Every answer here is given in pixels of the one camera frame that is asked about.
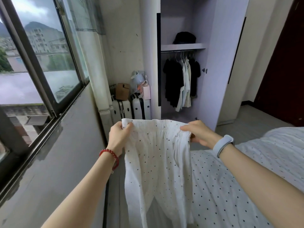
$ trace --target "wardrobe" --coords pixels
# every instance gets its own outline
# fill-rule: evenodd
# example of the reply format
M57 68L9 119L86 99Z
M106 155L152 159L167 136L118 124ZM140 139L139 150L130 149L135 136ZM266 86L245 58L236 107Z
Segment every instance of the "wardrobe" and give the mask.
M153 119L202 120L215 130L233 66L249 0L140 0L144 69L150 82ZM177 33L196 36L195 44L173 45ZM192 106L180 112L165 98L167 58L191 54L201 76Z

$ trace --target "wardrobe shelf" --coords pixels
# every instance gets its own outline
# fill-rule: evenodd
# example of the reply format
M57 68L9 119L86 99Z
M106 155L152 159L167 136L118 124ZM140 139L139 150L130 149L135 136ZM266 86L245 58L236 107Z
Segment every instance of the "wardrobe shelf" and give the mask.
M161 45L161 52L206 49L204 43Z

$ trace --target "curtain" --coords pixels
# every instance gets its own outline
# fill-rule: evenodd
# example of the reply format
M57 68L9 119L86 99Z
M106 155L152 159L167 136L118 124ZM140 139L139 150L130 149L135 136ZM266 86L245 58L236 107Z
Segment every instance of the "curtain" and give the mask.
M89 73L101 122L108 139L114 109L108 80L113 83L108 43L99 0L67 0Z

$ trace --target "white suitcase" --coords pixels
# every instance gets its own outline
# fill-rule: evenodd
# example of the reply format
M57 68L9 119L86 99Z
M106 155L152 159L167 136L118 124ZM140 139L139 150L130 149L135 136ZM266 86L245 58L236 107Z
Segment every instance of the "white suitcase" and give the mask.
M139 97L138 93L131 95L132 109L134 112L134 119L151 120L151 102L150 99L144 100Z
M133 119L129 100L116 100L115 96L112 95L112 103L114 108L114 123L121 121L123 118Z

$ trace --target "forearm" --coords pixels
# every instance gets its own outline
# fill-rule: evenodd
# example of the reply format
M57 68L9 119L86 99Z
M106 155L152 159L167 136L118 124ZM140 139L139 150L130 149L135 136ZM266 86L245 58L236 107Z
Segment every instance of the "forearm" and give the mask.
M90 227L115 158L104 152L92 169L63 200L42 228Z
M253 203L276 227L304 224L304 194L232 144L219 156Z

